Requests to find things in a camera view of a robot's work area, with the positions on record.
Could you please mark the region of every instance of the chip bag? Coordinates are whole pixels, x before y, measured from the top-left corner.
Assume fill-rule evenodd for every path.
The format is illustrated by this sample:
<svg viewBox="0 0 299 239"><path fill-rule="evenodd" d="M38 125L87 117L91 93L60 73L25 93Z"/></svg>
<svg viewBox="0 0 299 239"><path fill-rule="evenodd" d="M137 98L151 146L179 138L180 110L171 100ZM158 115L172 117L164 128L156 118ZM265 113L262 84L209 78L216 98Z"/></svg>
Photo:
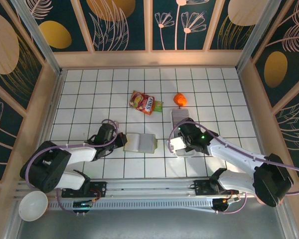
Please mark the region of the chip bag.
<svg viewBox="0 0 299 239"><path fill-rule="evenodd" d="M129 104L131 108L151 115L154 110L154 101L155 98L153 96L149 96L138 91L133 91Z"/></svg>

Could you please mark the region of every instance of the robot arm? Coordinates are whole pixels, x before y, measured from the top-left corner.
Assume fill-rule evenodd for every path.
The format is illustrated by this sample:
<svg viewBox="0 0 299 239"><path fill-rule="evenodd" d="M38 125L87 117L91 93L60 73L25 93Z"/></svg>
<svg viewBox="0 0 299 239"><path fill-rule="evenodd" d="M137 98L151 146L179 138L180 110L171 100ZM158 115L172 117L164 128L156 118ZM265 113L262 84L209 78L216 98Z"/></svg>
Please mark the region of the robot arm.
<svg viewBox="0 0 299 239"><path fill-rule="evenodd" d="M182 120L182 122L185 121L193 120L191 118ZM208 132L203 133L200 128L190 123L182 124L178 130L178 136L182 138L183 148L186 152L195 150L221 158L245 172L236 173L227 169L217 170L217 182L225 190L252 193L257 195L265 204L275 207L293 185L291 176L285 168L259 162L246 156L247 154L252 157L282 163L281 159L275 154L269 156L254 154L233 145L217 133L212 132L219 140L225 142L225 145L223 145Z"/></svg>

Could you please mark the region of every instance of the leaf pattern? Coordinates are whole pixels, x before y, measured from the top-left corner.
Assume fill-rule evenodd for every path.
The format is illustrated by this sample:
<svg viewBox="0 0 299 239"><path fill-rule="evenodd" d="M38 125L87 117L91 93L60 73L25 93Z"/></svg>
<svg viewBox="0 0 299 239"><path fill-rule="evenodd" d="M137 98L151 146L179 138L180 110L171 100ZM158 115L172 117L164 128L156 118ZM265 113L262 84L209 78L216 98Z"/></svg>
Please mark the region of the leaf pattern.
<svg viewBox="0 0 299 239"><path fill-rule="evenodd" d="M35 19L44 19L53 8L52 0L25 0Z"/></svg>

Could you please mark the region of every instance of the dark green wallpaper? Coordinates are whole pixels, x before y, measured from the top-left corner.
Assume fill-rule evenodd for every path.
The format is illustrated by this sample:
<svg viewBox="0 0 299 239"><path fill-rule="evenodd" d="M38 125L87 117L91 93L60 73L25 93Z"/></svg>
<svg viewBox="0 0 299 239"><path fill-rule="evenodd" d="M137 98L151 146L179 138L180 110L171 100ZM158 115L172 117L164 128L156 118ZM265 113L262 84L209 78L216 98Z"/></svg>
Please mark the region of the dark green wallpaper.
<svg viewBox="0 0 299 239"><path fill-rule="evenodd" d="M179 6L176 1L153 0L153 50L175 50L175 40L178 50L203 49L216 0L190 2Z"/></svg>
<svg viewBox="0 0 299 239"><path fill-rule="evenodd" d="M0 86L27 108L42 65L0 5Z"/></svg>
<svg viewBox="0 0 299 239"><path fill-rule="evenodd" d="M18 135L22 116L0 98L0 180Z"/></svg>
<svg viewBox="0 0 299 239"><path fill-rule="evenodd" d="M294 1L256 62L274 106L299 81L299 1Z"/></svg>
<svg viewBox="0 0 299 239"><path fill-rule="evenodd" d="M145 50L143 0L88 2L80 0L96 51Z"/></svg>

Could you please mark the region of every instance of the decorative wallpaper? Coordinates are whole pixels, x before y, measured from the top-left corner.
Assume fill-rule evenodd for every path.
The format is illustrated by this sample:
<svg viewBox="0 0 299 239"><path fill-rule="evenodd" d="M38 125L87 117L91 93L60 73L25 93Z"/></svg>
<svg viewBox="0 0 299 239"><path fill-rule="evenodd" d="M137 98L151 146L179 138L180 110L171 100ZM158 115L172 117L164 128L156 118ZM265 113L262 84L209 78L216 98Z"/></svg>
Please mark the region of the decorative wallpaper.
<svg viewBox="0 0 299 239"><path fill-rule="evenodd" d="M216 0L153 0L153 50L201 50Z"/></svg>
<svg viewBox="0 0 299 239"><path fill-rule="evenodd" d="M0 98L0 180L9 160L23 117Z"/></svg>
<svg viewBox="0 0 299 239"><path fill-rule="evenodd" d="M95 51L145 50L143 0L80 0Z"/></svg>
<svg viewBox="0 0 299 239"><path fill-rule="evenodd" d="M259 40L257 46L255 47L253 53L251 54L252 57L254 57L255 54L257 53L257 51L258 51L260 45L263 43L264 38L267 36L269 30L271 29L271 27L273 26L274 22L276 21L278 15L280 14L282 8L284 7L284 5L285 5L285 3L286 3L286 1L287 1L287 0L281 0L281 2L280 2L280 4L279 4L279 7L278 7L278 9L277 9L277 11L276 11L276 13L275 13L275 15L274 15L273 18L271 19L269 25L267 26L266 31L264 32L264 34L263 34L262 37L260 38L260 40Z"/></svg>
<svg viewBox="0 0 299 239"><path fill-rule="evenodd" d="M0 5L0 86L25 109L42 65Z"/></svg>
<svg viewBox="0 0 299 239"><path fill-rule="evenodd" d="M279 24L256 67L272 106L299 81L299 0Z"/></svg>
<svg viewBox="0 0 299 239"><path fill-rule="evenodd" d="M299 94L276 114L276 118L291 159L299 167Z"/></svg>
<svg viewBox="0 0 299 239"><path fill-rule="evenodd" d="M225 0L210 49L243 49L267 1Z"/></svg>

